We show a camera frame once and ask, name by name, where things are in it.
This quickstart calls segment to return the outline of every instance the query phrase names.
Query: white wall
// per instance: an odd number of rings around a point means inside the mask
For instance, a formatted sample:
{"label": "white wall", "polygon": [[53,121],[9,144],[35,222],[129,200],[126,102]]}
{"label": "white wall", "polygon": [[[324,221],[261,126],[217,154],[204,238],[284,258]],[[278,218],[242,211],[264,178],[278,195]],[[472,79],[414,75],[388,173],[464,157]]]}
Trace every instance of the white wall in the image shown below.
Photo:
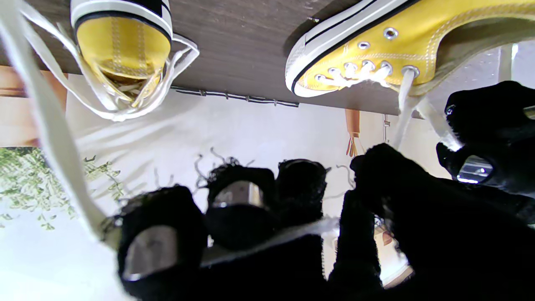
{"label": "white wall", "polygon": [[[69,80],[86,89],[81,76]],[[82,157],[97,156],[97,163],[112,161],[121,170],[119,179],[129,196],[172,183],[194,189],[197,174],[194,161],[205,155],[200,167],[208,172],[220,161],[209,154],[210,147],[242,164],[267,167],[277,174],[277,164],[285,159],[306,158],[326,167],[349,165],[345,151],[349,139],[342,109],[302,104],[299,108],[274,107],[221,97],[199,97],[170,92],[163,105],[152,114],[133,121],[112,123],[90,113],[71,95],[67,99],[67,119],[77,139]],[[383,117],[362,113],[361,137],[364,148],[383,141]],[[421,162],[434,175],[440,170],[434,152],[438,138],[425,121],[409,127],[402,151]],[[156,184],[155,170],[158,173]],[[333,168],[327,177],[326,197],[349,189],[345,169]],[[108,214],[117,209],[105,193],[103,183],[93,183],[94,197]],[[206,207],[206,191],[195,195]],[[339,215],[342,198],[324,202],[324,212]],[[54,231],[43,231],[28,213],[12,214],[14,221],[0,229],[0,299],[2,300],[122,300],[115,276],[114,254],[84,235],[76,221],[66,214],[55,220]],[[325,248],[326,272],[334,262],[334,252]]]}

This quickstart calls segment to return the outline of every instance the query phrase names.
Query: orange tassel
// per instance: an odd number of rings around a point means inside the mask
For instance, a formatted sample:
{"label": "orange tassel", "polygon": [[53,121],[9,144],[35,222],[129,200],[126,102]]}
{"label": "orange tassel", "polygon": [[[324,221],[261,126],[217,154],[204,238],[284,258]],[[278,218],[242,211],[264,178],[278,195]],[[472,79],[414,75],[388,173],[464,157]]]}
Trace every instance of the orange tassel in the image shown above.
{"label": "orange tassel", "polygon": [[357,156],[357,147],[355,138],[360,134],[361,112],[357,110],[346,109],[346,124],[349,133],[349,144],[347,145],[346,155],[350,157]]}

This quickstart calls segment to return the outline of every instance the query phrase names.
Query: white rubber sole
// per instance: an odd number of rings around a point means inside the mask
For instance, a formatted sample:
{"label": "white rubber sole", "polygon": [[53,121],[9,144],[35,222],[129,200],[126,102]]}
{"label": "white rubber sole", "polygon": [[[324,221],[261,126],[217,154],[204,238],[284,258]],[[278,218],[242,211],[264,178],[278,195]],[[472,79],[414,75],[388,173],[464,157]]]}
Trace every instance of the white rubber sole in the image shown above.
{"label": "white rubber sole", "polygon": [[131,13],[149,20],[163,29],[169,37],[173,36],[171,13],[169,12],[169,0],[154,0],[161,2],[162,15],[147,9],[141,4],[122,0],[71,0],[71,26],[74,28],[76,21],[81,17],[99,11],[117,11]]}
{"label": "white rubber sole", "polygon": [[395,12],[401,5],[411,2],[414,3],[415,0],[363,0],[315,26],[298,40],[288,56],[286,87],[301,97],[314,97],[337,91],[312,90],[297,84],[297,81],[316,61],[329,54],[331,48],[360,30],[366,30],[366,26],[382,21],[382,17]]}

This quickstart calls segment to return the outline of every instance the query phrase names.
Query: white shoelace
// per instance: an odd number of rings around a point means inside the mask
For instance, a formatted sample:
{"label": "white shoelace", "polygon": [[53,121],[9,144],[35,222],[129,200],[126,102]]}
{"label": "white shoelace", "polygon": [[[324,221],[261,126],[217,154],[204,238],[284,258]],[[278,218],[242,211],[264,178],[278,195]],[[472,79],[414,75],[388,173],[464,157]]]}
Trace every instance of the white shoelace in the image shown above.
{"label": "white shoelace", "polygon": [[[186,69],[196,58],[199,56],[199,50],[197,45],[192,41],[185,39],[179,35],[173,35],[172,40],[178,41],[187,46],[186,49],[178,51],[174,54],[171,60],[166,61],[166,72],[165,76],[158,83],[156,89],[148,97],[143,97],[145,89],[147,86],[139,85],[130,85],[118,87],[121,92],[133,92],[137,94],[137,97],[134,102],[124,101],[121,95],[116,95],[116,93],[111,89],[106,89],[103,84],[97,79],[93,74],[93,71],[89,65],[82,58],[79,48],[76,44],[69,38],[65,30],[58,24],[58,27],[55,27],[49,20],[47,20],[43,15],[41,15],[37,10],[32,6],[27,4],[24,1],[17,1],[19,5],[20,12],[31,22],[42,27],[47,32],[56,37],[65,48],[71,53],[71,55],[76,60],[76,63],[80,67],[82,74],[87,80],[87,83],[92,88],[97,99],[104,106],[106,111],[99,110],[95,105],[91,103],[82,93],[78,92],[77,89],[67,80],[64,76],[59,64],[56,59],[50,52],[50,49],[44,44],[43,40],[37,33],[33,30],[31,25],[26,21],[22,20],[22,34],[26,37],[28,42],[32,45],[32,48],[39,55],[41,60],[49,68],[49,70],[54,74],[54,76],[62,83],[62,85],[71,92],[86,108],[91,110],[93,113],[99,115],[104,119],[110,119],[113,121],[124,121],[126,119],[133,119],[145,114],[152,112],[160,104],[162,104],[165,96],[167,95],[169,88],[171,87],[172,81],[180,74],[184,69]],[[188,52],[188,55],[179,63],[179,59]],[[160,76],[159,72],[155,72],[154,77]]]}
{"label": "white shoelace", "polygon": [[[330,68],[328,72],[332,78],[327,78],[324,75],[317,75],[316,80],[324,85],[338,87],[351,87],[352,85],[359,84],[363,81],[371,80],[380,83],[383,87],[390,87],[386,82],[386,79],[392,74],[392,67],[390,65],[381,67],[375,73],[372,73],[375,70],[375,66],[372,63],[364,64],[358,74],[356,72],[358,67],[353,63],[346,63],[344,68],[345,76],[342,76],[340,69]],[[462,144],[453,133],[444,114],[439,113],[426,97],[409,96],[410,89],[416,77],[417,74],[415,69],[405,69],[398,96],[398,105],[400,109],[399,121],[394,137],[390,140],[390,145],[395,149],[400,148],[403,136],[409,126],[412,112],[417,110],[422,117],[431,123],[442,143],[451,150],[458,151],[461,149]]]}
{"label": "white shoelace", "polygon": [[[16,69],[21,79],[25,83],[27,94],[32,101],[33,115],[36,123],[37,130],[39,132],[39,141],[42,149],[47,156],[47,162],[51,166],[55,175],[58,177],[62,184],[66,194],[68,195],[71,205],[79,213],[79,221],[82,226],[90,234],[94,241],[101,241],[104,237],[104,229],[102,223],[107,220],[106,215],[98,208],[87,191],[85,179],[82,172],[80,156],[78,150],[67,127],[67,121],[63,116],[63,112],[59,107],[59,101],[53,92],[51,86],[43,78],[40,73],[37,64],[33,60],[28,41],[32,47],[38,52],[39,56],[43,58],[43,61],[47,64],[50,70],[53,70],[53,74],[57,79],[73,94],[75,94],[82,103],[91,109],[93,112],[102,117],[108,117],[111,120],[124,120],[129,118],[135,118],[147,114],[156,108],[165,94],[169,90],[171,81],[180,72],[182,72],[198,55],[198,50],[195,45],[181,37],[175,36],[173,39],[181,41],[189,46],[189,49],[180,51],[175,54],[173,59],[168,62],[167,73],[163,79],[163,84],[160,84],[152,97],[148,100],[140,101],[141,109],[124,109],[123,111],[114,112],[102,112],[94,109],[89,102],[83,97],[83,95],[76,94],[76,89],[67,81],[66,77],[61,73],[61,69],[57,64],[54,57],[50,53],[50,50],[44,45],[40,37],[31,29],[31,26],[24,19],[26,18],[34,21],[38,25],[53,32],[53,35],[58,37],[63,44],[69,49],[73,56],[79,63],[84,75],[91,84],[94,80],[94,84],[102,85],[96,81],[94,76],[91,77],[91,71],[89,67],[83,62],[80,54],[76,50],[76,46],[70,41],[67,35],[63,34],[61,28],[55,28],[48,21],[46,21],[39,13],[37,13],[31,6],[24,3],[22,0],[12,0],[3,3],[0,10],[0,37],[4,43],[6,54],[10,59],[13,67]],[[180,57],[186,52],[193,50],[188,54],[186,59],[181,63],[177,63]],[[132,91],[137,89],[136,87],[123,87],[126,91]],[[102,90],[96,90],[95,93],[103,92]],[[117,106],[114,101],[106,103],[109,106]],[[333,231],[338,228],[338,219],[323,219],[312,224],[302,225],[301,227],[295,227],[283,231],[278,236],[273,237],[260,246],[256,246],[253,249],[243,252],[212,252],[207,250],[204,264],[212,264],[215,262],[230,261],[242,256],[253,254],[264,250],[268,247],[272,247],[278,244],[282,244],[299,237],[308,234],[321,234],[325,232]],[[117,228],[115,231],[108,232],[106,234],[106,240],[103,242],[109,248],[117,250],[120,241],[120,230]]]}

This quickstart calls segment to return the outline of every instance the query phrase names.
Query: green plant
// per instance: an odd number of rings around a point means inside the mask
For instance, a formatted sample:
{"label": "green plant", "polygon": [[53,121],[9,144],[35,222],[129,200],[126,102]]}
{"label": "green plant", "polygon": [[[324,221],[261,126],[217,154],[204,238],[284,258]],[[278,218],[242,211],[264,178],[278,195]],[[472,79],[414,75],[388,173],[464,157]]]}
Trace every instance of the green plant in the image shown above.
{"label": "green plant", "polygon": [[[95,157],[83,159],[83,169],[88,181],[102,176],[111,179],[108,191],[115,201],[124,195],[123,186],[116,177],[119,170],[111,169],[111,162],[96,165]],[[47,165],[42,151],[34,147],[0,148],[0,201],[9,209],[36,212],[37,220],[45,230],[53,230],[51,221],[58,212],[66,212],[71,219],[77,216],[58,179]],[[8,213],[0,214],[2,221],[11,221]]]}

